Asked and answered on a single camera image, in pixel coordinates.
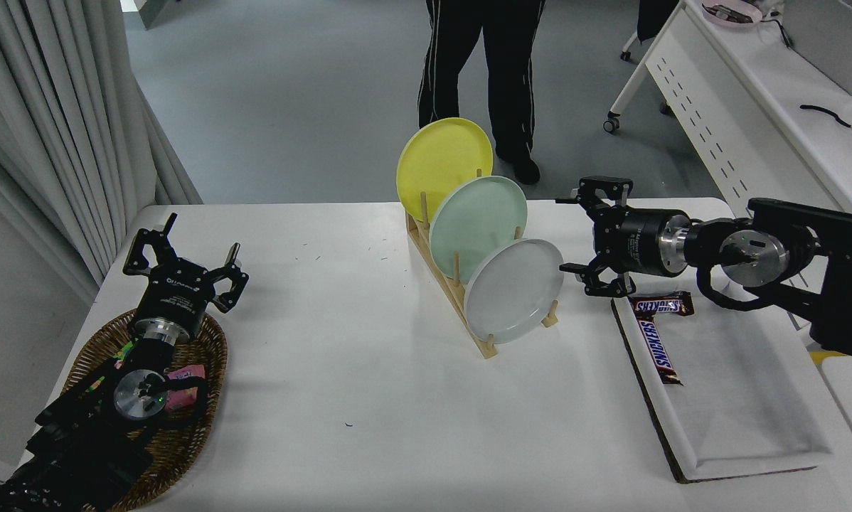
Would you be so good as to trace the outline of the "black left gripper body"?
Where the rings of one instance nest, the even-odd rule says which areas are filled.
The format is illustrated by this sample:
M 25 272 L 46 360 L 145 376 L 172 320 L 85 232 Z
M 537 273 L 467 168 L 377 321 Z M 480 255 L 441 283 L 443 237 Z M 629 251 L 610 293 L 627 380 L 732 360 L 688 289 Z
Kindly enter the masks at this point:
M 179 325 L 188 335 L 196 335 L 215 295 L 207 272 L 195 263 L 155 266 L 139 303 L 139 321 L 163 320 Z

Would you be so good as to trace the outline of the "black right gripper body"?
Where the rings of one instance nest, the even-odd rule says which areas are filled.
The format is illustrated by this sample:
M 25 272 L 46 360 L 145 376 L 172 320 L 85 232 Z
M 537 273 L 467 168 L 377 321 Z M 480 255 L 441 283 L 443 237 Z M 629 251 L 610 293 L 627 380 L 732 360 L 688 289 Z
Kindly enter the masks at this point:
M 609 206 L 592 211 L 595 260 L 615 272 L 673 277 L 660 246 L 675 210 Z

